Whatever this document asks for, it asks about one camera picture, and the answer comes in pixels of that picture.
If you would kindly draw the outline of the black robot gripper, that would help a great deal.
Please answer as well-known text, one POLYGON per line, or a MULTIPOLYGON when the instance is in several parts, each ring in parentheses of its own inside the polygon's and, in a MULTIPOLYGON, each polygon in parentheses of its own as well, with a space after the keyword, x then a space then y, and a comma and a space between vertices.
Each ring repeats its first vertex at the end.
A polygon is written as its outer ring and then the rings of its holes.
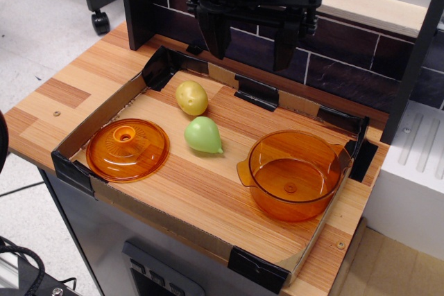
POLYGON ((313 35, 322 0, 188 0, 209 52, 222 60, 231 42, 228 21, 276 27, 273 70, 289 67, 299 35, 313 35))

